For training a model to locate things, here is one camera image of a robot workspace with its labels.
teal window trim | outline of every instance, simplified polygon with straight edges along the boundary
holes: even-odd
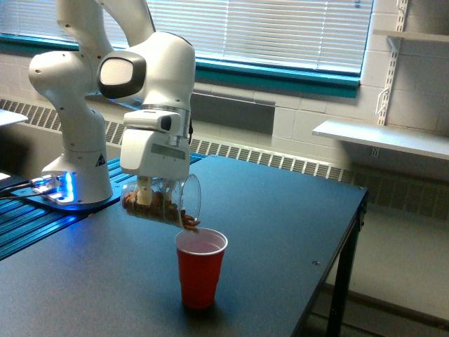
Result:
[[[0,34],[0,43],[30,48],[30,51],[71,50],[78,44],[70,41]],[[360,86],[358,76],[263,67],[204,58],[196,59],[196,80],[222,85],[253,88],[260,91],[316,93],[355,98]]]

wall-mounted shelf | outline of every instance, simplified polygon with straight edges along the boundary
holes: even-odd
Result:
[[[15,112],[0,109],[0,126],[20,123],[26,121],[28,118],[23,114],[16,114]]]
[[[373,34],[386,37],[400,38],[411,41],[448,42],[449,35],[436,35],[414,32],[396,32],[394,30],[374,29]]]
[[[449,159],[448,137],[405,128],[378,126],[355,121],[328,120],[317,126],[312,133],[315,136],[334,138],[351,143]]]

window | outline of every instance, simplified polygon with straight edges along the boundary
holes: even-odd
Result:
[[[72,40],[56,24],[55,0],[0,0],[0,32]],[[149,0],[158,30],[193,43],[209,60],[358,75],[373,0]],[[126,41],[105,22],[115,46]]]

red solo cup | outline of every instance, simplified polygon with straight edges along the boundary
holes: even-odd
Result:
[[[216,230],[198,228],[176,235],[182,302],[192,309],[213,304],[227,238]]]

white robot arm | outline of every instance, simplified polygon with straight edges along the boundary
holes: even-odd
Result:
[[[113,49],[102,9],[93,0],[57,0],[56,4],[58,24],[78,41],[79,51],[37,55],[29,66],[29,80],[52,102],[61,121],[63,152],[43,174],[62,176],[63,182],[58,192],[46,197],[61,205],[92,204],[111,197],[112,189],[105,165],[105,121],[89,109],[85,96],[98,92],[98,64]]]
[[[145,0],[139,2],[147,6]],[[115,1],[101,3],[116,17],[110,5]],[[132,33],[126,36],[130,48],[105,56],[98,68],[98,86],[105,97],[140,108],[124,117],[121,167],[138,176],[137,203],[149,206],[154,178],[175,182],[189,174],[195,52],[188,41],[166,32],[148,29],[139,39]]]
[[[85,101],[86,95],[100,91],[137,109],[124,117],[121,166],[138,176],[137,203],[150,206],[154,179],[174,186],[189,175],[194,48],[182,37],[155,32],[145,0],[56,2],[58,24],[79,42],[79,52],[38,55],[29,68],[30,81],[53,103],[62,124],[64,152],[43,172],[67,176],[66,188],[48,197],[76,204],[112,194],[104,159],[104,120]],[[121,26],[129,48],[113,50],[102,8]]]

